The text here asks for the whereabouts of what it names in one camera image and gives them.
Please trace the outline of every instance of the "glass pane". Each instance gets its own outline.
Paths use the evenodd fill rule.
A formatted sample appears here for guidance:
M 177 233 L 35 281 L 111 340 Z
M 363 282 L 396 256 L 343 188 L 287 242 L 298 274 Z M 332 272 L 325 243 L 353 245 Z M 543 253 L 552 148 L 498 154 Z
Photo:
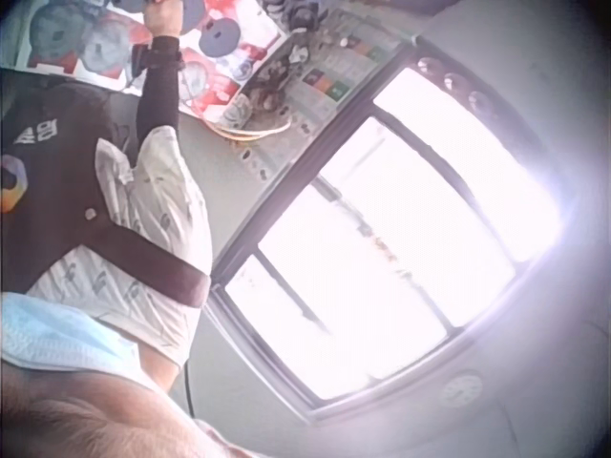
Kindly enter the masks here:
M 226 291 L 278 357 L 320 398 L 356 391 L 369 381 L 328 334 L 302 316 L 255 258 L 242 266 Z
M 528 260 L 554 242 L 560 220 L 553 199 L 451 96 L 406 69 L 375 103 L 448 160 L 516 260 Z
M 307 187 L 260 248 L 325 323 L 349 361 L 385 378 L 446 331 L 346 213 Z
M 380 126 L 373 119 L 367 123 Z M 433 167 L 390 131 L 380 132 L 380 146 L 351 175 L 336 180 L 327 175 L 327 167 L 321 175 L 359 210 L 452 324 L 463 325 L 494 301 L 514 268 Z M 342 148 L 329 165 L 352 155 L 358 152 Z M 305 221 L 302 227 L 307 228 Z M 301 246 L 293 249 L 293 259 L 301 256 Z

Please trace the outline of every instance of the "white shirt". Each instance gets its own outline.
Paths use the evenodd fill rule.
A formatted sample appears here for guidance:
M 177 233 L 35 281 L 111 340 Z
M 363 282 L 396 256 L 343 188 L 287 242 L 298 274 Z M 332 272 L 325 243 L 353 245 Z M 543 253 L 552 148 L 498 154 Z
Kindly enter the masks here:
M 155 128 L 137 166 L 110 142 L 97 142 L 95 170 L 112 220 L 193 264 L 205 274 L 212 246 L 205 201 L 180 155 L 176 131 Z M 79 246 L 56 262 L 28 295 L 80 308 L 138 337 L 182 366 L 200 310 L 143 285 Z

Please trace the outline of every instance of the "red and white poster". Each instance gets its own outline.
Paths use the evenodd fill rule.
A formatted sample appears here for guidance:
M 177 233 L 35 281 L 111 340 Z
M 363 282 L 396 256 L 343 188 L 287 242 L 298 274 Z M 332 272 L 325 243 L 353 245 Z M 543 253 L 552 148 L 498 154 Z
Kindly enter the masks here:
M 131 48 L 152 39 L 143 25 L 144 0 L 31 3 L 27 17 L 20 18 L 24 26 L 16 70 L 62 74 L 140 94 L 143 78 L 132 81 Z M 183 0 L 183 5 L 182 109 L 217 121 L 286 35 L 257 0 Z

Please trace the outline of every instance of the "poster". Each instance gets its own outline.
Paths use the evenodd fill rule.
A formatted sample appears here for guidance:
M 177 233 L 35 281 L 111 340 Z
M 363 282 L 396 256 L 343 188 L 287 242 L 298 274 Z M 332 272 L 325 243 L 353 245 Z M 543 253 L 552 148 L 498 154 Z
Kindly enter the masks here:
M 131 48 L 149 43 L 144 0 L 31 0 L 14 69 L 141 94 Z M 256 0 L 184 0 L 182 109 L 217 121 L 286 35 Z
M 345 10 L 334 10 L 323 23 L 344 47 L 309 45 L 310 60 L 290 76 L 284 105 L 271 114 L 255 114 L 245 129 L 261 131 L 285 124 L 287 131 L 246 145 L 235 145 L 236 159 L 261 183 L 292 165 L 351 97 L 398 52 L 402 41 Z

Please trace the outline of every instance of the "hand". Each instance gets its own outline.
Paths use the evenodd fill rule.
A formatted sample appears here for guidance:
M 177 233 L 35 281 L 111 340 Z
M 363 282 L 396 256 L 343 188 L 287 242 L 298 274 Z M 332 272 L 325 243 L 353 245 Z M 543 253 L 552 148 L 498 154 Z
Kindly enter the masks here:
M 144 25 L 154 36 L 180 36 L 182 30 L 181 0 L 152 0 L 144 9 Z

